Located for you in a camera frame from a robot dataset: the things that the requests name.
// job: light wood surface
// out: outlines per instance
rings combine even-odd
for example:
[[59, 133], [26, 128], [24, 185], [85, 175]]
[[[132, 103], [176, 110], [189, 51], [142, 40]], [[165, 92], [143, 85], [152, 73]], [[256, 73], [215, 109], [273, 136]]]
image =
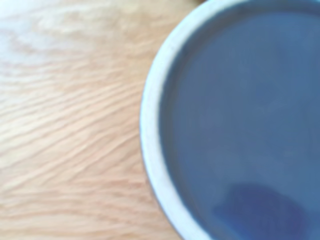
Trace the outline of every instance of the light wood surface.
[[0, 0], [0, 240], [177, 240], [139, 110], [196, 0]]

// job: blue liquid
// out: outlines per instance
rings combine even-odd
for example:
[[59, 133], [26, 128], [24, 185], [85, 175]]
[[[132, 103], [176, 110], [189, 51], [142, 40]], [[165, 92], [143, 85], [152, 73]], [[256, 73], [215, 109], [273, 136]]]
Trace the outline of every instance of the blue liquid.
[[[319, 240], [320, 18], [250, 16], [182, 59], [168, 79], [160, 129], [193, 217], [217, 240], [227, 239], [218, 225], [236, 240]], [[242, 203], [231, 197], [235, 186]], [[252, 214], [232, 212], [241, 206]]]

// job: cup rim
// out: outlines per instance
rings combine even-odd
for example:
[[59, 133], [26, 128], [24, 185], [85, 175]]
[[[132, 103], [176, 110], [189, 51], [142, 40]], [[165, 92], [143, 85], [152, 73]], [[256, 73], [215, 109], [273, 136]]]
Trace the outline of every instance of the cup rim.
[[159, 134], [160, 103], [168, 73], [189, 37], [206, 21], [249, 0], [209, 0], [189, 13], [159, 49], [143, 90], [140, 110], [140, 142], [144, 167], [164, 214], [185, 240], [213, 240], [184, 205], [169, 175]]

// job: ceramic cup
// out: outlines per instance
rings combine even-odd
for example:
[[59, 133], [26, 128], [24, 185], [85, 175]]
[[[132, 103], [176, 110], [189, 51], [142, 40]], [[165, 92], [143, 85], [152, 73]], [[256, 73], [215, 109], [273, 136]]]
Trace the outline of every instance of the ceramic cup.
[[319, 13], [312, 0], [210, 0], [158, 51], [141, 148], [183, 239], [320, 239]]

